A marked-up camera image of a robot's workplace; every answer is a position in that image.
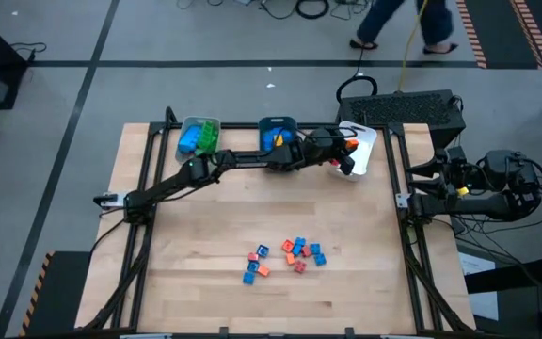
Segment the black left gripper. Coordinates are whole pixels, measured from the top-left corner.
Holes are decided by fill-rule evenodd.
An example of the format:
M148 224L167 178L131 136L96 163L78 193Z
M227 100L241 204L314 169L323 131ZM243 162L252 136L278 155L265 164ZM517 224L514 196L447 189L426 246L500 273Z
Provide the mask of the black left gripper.
M303 154L308 166L324 162L340 161L340 171L350 175L355 167L355 160L346 156L345 135L337 128L317 128L307 132L303 141Z

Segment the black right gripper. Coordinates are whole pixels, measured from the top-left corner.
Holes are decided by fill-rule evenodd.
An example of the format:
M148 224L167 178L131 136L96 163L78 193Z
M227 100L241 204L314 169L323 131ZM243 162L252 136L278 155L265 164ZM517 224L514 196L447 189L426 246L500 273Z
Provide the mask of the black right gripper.
M433 178L435 174L441 174L444 162L440 159L431 160L406 170L407 173ZM483 189L483 174L479 167L471 163L452 162L446 167L443 178L432 180L412 181L413 188L434 196L461 197L471 194L473 191Z

